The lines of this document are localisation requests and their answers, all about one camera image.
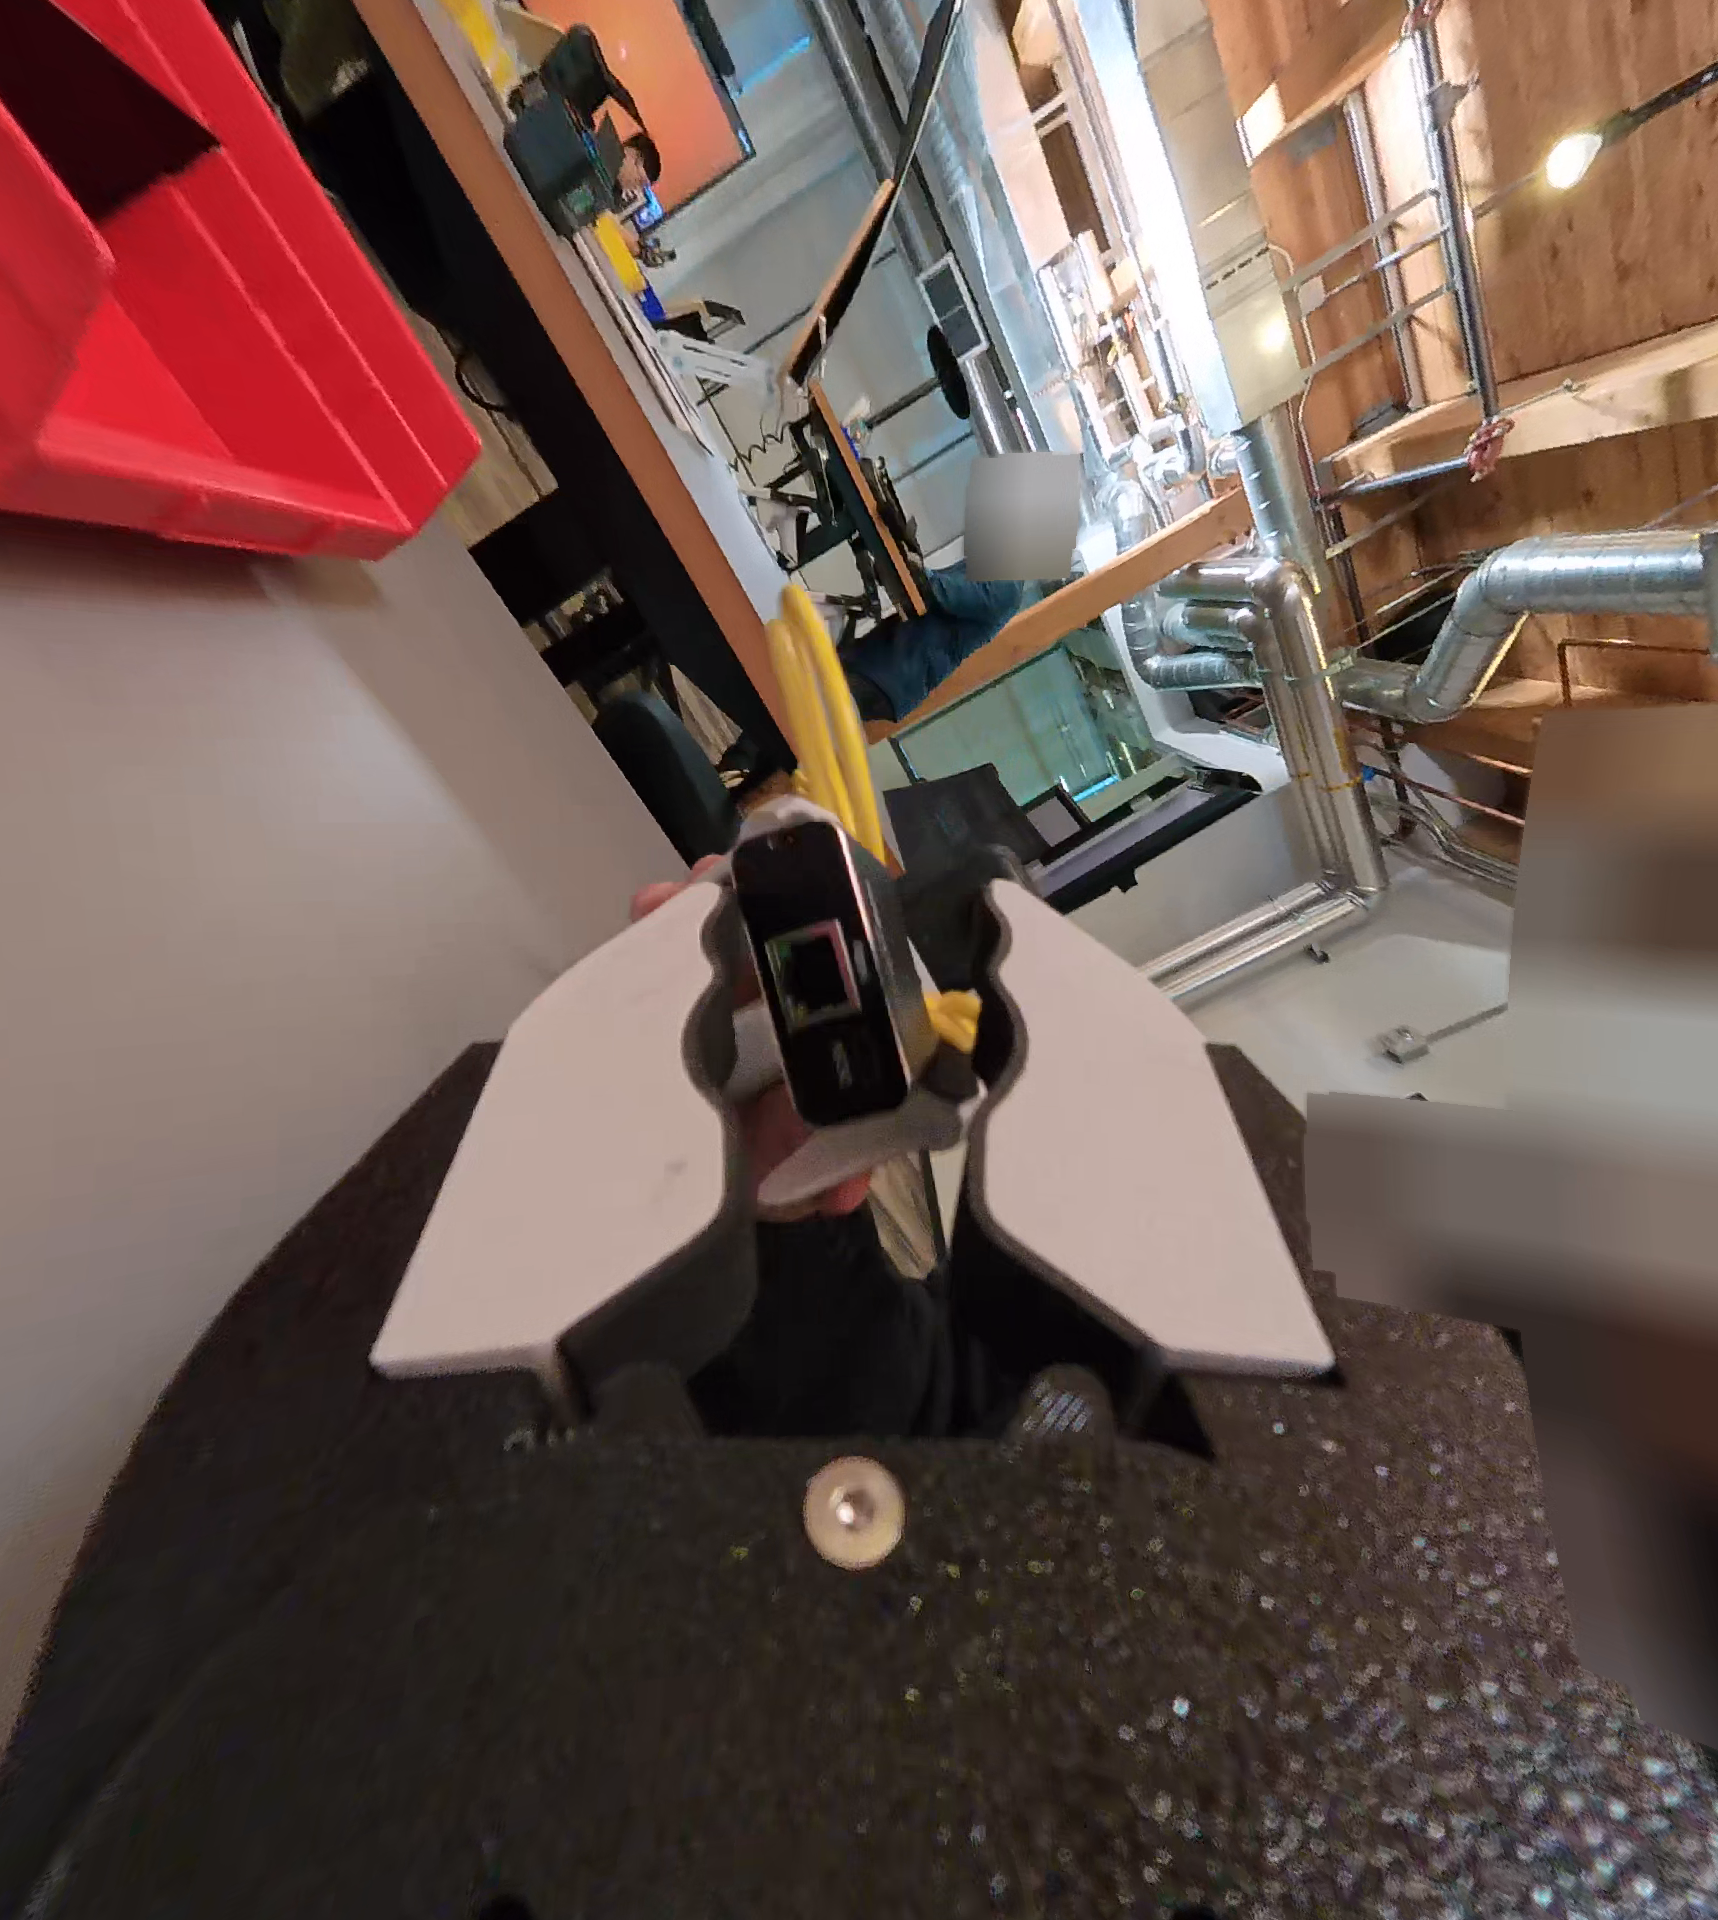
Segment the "person's right hand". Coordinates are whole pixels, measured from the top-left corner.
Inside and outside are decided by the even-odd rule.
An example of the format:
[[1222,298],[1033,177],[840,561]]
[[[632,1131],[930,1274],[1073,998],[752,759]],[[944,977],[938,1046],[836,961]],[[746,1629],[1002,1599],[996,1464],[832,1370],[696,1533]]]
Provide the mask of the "person's right hand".
[[[680,893],[700,884],[721,865],[723,856],[705,854],[688,876],[641,886],[632,897],[630,920],[638,922],[663,908],[676,901]],[[764,1004],[758,981],[746,966],[739,966],[733,977],[733,996],[746,1004]],[[764,1226],[798,1226],[819,1221],[837,1223],[851,1215],[866,1213],[872,1197],[874,1166],[849,1173],[840,1182],[823,1182],[810,1195],[793,1197],[786,1204],[777,1204],[767,1197],[767,1184],[775,1173],[803,1152],[818,1136],[798,1115],[782,1072],[770,1084],[754,1089],[746,1099],[736,1102],[736,1123],[750,1157],[754,1216]]]

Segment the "black office chair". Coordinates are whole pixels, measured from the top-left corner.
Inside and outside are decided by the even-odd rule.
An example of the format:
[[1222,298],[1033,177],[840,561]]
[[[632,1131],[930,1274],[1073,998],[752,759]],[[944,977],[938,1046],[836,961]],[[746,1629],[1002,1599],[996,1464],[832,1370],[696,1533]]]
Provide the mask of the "black office chair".
[[598,709],[592,733],[680,861],[696,869],[712,858],[727,873],[742,817],[673,710],[654,693],[620,693]]

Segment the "black mesh chair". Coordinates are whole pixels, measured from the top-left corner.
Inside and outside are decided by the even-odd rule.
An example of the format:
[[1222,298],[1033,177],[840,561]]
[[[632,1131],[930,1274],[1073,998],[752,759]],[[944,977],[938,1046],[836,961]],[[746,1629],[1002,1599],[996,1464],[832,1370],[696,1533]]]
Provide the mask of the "black mesh chair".
[[996,870],[1031,881],[1082,846],[1095,824],[1056,782],[1030,802],[1008,792],[989,763],[892,787],[881,809],[897,865],[907,879],[933,879],[944,869],[984,854]]

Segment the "red plastic bin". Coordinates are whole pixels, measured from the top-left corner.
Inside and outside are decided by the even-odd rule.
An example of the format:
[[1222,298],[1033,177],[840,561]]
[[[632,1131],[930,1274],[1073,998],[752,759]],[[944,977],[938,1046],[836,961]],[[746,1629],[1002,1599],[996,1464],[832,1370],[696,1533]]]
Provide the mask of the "red plastic bin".
[[204,4],[0,4],[0,515],[374,563],[479,448]]

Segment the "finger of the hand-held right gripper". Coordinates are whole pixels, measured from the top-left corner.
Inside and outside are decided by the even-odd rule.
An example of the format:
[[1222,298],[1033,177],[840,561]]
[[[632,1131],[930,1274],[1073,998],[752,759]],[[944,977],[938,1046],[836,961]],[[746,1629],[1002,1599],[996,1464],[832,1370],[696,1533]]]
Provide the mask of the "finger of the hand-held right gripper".
[[962,1143],[981,1093],[968,1051],[951,1041],[973,1042],[976,1016],[966,1003],[930,1003],[928,1010],[941,1016],[941,1038],[912,1093],[884,1115],[827,1125],[798,1115],[766,1004],[750,1003],[733,1012],[727,1102],[750,1143],[754,1213],[841,1213],[840,1198],[863,1198],[880,1166]]
[[729,851],[732,883],[892,883],[886,861],[821,805],[780,797],[746,815]]

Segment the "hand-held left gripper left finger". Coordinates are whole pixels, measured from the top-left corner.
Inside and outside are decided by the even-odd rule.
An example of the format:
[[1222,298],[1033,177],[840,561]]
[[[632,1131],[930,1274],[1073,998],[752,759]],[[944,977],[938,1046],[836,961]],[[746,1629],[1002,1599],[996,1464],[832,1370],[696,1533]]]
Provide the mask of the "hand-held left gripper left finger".
[[590,1405],[689,1380],[758,1290],[726,888],[700,881],[511,1022],[367,1360],[390,1380],[526,1373]]

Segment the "metal railing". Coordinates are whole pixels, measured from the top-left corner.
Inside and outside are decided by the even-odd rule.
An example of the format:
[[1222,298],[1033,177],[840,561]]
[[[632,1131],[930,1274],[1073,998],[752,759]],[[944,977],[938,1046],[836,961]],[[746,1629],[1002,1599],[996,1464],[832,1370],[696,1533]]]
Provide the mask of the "metal railing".
[[1480,284],[1474,209],[1451,121],[1439,4],[1331,4],[1279,64],[1239,134],[1256,162],[1314,171],[1293,205],[1342,217],[1318,247],[1282,242],[1284,300],[1296,325],[1360,300],[1358,325],[1319,346],[1306,378],[1384,367],[1385,392],[1325,458],[1331,502],[1430,486],[1470,469],[1465,447],[1497,418],[1492,329]]

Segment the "orange display screen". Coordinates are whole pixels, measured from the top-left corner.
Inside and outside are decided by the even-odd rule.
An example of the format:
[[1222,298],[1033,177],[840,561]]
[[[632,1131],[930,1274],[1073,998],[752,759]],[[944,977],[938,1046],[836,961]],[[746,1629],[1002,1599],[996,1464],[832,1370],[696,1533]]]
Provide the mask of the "orange display screen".
[[752,134],[715,54],[718,33],[680,3],[524,3],[548,28],[585,26],[643,113],[659,179],[654,198],[670,218],[744,171]]

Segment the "thin black bar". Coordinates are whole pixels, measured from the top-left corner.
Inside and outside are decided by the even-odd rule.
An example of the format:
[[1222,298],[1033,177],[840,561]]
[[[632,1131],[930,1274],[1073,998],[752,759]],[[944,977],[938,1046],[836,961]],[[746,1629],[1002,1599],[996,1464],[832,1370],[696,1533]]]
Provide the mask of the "thin black bar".
[[825,354],[863,286],[878,244],[901,217],[906,192],[918,179],[919,147],[933,122],[940,84],[964,21],[962,4],[938,4],[922,33],[916,72],[901,114],[887,122],[876,111],[884,102],[884,92],[880,89],[870,90],[866,81],[863,54],[868,41],[854,10],[845,4],[819,3],[802,9],[857,134],[860,148],[872,164],[876,187],[780,360],[782,380],[798,392],[805,392],[821,377]]

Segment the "silver ventilation duct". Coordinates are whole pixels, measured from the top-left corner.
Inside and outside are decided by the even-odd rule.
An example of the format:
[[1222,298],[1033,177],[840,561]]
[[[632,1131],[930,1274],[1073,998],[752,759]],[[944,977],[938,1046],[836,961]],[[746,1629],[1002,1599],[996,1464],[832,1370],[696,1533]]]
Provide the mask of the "silver ventilation duct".
[[1693,530],[1516,540],[1470,571],[1422,660],[1355,659],[1331,673],[1331,694],[1345,709],[1397,724],[1442,724],[1487,690],[1534,617],[1700,617],[1706,604],[1706,563]]
[[1312,501],[1296,406],[1282,403],[1230,434],[1256,550],[1170,571],[1118,609],[1140,685],[1203,685],[1163,637],[1170,613],[1225,610],[1241,638],[1212,643],[1244,664],[1272,714],[1287,787],[1304,813],[1322,881],[1375,908],[1388,874],[1343,710],[1333,690],[1343,604]]

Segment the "wooden background table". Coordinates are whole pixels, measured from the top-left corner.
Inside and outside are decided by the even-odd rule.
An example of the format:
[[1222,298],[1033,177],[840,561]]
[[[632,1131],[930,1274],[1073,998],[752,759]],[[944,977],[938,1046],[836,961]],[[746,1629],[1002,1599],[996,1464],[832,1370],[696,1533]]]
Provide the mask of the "wooden background table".
[[798,515],[793,571],[848,550],[860,595],[845,600],[854,610],[880,617],[923,613],[925,574],[909,553],[912,524],[904,516],[884,467],[863,457],[857,428],[848,428],[823,389],[823,373],[803,392],[790,389],[798,412],[787,420],[795,448],[783,482],[803,479],[807,494],[782,497]]

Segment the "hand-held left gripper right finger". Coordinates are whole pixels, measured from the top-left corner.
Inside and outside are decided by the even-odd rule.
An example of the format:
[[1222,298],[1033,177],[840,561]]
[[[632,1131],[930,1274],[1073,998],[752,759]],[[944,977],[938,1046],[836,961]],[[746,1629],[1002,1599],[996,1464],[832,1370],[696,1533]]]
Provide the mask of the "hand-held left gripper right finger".
[[946,1262],[962,1352],[1020,1392],[1082,1370],[1124,1433],[1201,1442],[1187,1384],[1337,1356],[1207,1042],[1016,881],[973,914],[981,1086]]

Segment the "black ethernet adapter box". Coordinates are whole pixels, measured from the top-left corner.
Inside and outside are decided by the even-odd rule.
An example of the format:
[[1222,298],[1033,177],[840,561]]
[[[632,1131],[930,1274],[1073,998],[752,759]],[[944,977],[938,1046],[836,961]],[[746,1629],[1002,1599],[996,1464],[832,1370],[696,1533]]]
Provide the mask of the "black ethernet adapter box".
[[938,1049],[895,881],[732,881],[798,1117],[897,1106]]

